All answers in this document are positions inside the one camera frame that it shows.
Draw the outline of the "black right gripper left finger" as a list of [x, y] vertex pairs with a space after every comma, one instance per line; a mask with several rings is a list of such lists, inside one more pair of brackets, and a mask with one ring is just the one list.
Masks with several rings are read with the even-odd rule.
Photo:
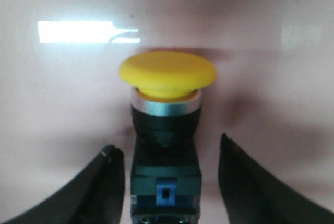
[[61, 189], [8, 223], [120, 223], [124, 194], [124, 154], [107, 145]]

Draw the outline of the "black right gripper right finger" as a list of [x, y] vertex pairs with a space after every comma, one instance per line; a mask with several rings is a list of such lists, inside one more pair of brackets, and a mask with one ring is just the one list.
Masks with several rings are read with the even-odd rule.
[[285, 185], [225, 133], [218, 181], [229, 223], [333, 223], [333, 212]]

